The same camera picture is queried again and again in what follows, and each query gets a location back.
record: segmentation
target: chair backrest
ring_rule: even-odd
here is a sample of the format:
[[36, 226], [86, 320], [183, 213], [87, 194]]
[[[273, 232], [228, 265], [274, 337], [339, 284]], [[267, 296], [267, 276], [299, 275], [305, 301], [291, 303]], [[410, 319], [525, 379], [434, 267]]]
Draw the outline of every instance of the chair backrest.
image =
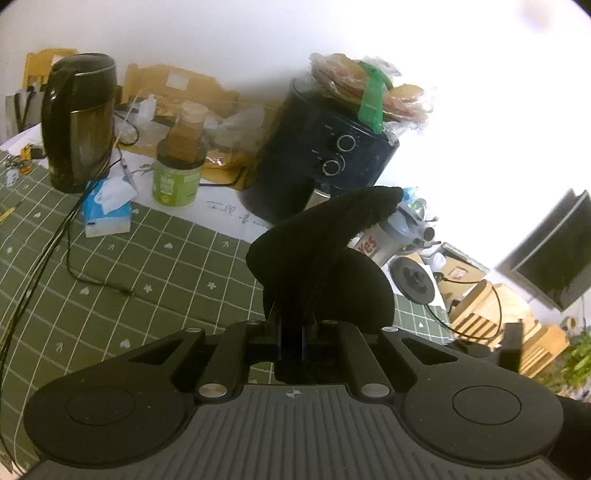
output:
[[569, 339], [558, 325], [544, 325], [523, 346], [519, 373], [534, 377], [559, 356], [569, 345]]
[[[495, 285], [495, 290], [501, 301], [502, 325], [494, 338], [476, 340], [490, 347], [496, 347], [505, 334], [504, 324], [523, 323], [524, 343], [541, 329], [541, 325], [534, 318], [527, 302], [504, 284]], [[480, 280], [459, 305], [450, 313], [450, 323], [453, 329], [466, 335], [478, 337], [492, 337], [499, 325], [499, 304], [492, 284], [488, 280]]]
[[51, 66], [64, 57], [76, 55], [75, 48], [46, 48], [38, 53], [29, 52], [25, 58], [25, 72], [22, 77], [22, 87], [31, 85], [41, 86], [47, 83]]
[[121, 95], [127, 103], [139, 94], [145, 98], [150, 93], [170, 99], [177, 104], [185, 100], [201, 103], [210, 110], [229, 116], [240, 96], [239, 92], [224, 90], [213, 77], [183, 70], [169, 65], [153, 65], [139, 68], [135, 63], [127, 67]]

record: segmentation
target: air fryer control knob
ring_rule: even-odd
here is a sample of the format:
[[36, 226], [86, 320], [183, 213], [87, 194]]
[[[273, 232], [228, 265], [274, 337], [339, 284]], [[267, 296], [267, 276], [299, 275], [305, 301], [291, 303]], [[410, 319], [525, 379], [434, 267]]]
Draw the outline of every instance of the air fryer control knob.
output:
[[335, 155], [322, 162], [322, 173], [327, 177], [334, 177], [345, 169], [345, 159], [340, 155]]
[[353, 135], [341, 135], [336, 141], [336, 148], [341, 152], [350, 152], [356, 144]]

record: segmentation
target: green label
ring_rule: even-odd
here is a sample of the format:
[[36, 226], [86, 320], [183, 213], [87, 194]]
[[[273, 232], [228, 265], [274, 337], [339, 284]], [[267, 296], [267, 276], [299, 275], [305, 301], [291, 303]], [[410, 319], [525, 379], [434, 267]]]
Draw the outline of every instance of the green label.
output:
[[183, 174], [155, 168], [152, 196], [162, 205], [182, 207], [195, 199], [200, 180], [201, 169], [195, 173]]

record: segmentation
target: green checkered tablecloth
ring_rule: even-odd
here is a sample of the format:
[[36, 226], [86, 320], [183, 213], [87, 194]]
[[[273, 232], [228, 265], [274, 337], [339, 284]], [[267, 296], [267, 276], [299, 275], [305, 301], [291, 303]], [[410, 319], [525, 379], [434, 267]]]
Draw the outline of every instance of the green checkered tablecloth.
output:
[[[52, 189], [47, 170], [39, 167], [0, 189], [4, 208], [20, 200], [0, 225], [0, 329], [27, 272], [77, 197]], [[245, 262], [247, 242], [142, 205], [132, 208], [130, 233], [86, 238], [77, 219], [71, 265], [135, 295], [74, 281], [66, 271], [63, 240], [16, 329], [2, 379], [0, 429], [23, 468], [37, 456], [22, 412], [46, 383], [182, 328], [200, 327], [211, 334], [233, 322], [264, 320], [262, 287]], [[450, 339], [423, 307], [401, 296], [396, 302], [395, 325], [438, 343]], [[437, 313], [445, 317], [443, 309]], [[250, 382], [275, 382], [273, 365], [254, 365]]]

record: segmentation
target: green plant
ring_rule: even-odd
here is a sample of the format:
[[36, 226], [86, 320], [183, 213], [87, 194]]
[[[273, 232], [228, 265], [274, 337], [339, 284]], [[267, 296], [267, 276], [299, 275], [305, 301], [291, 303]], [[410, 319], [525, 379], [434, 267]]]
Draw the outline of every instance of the green plant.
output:
[[556, 362], [542, 370], [536, 377], [550, 390], [559, 392], [565, 388], [578, 389], [591, 377], [591, 335], [587, 332], [571, 340], [571, 345]]

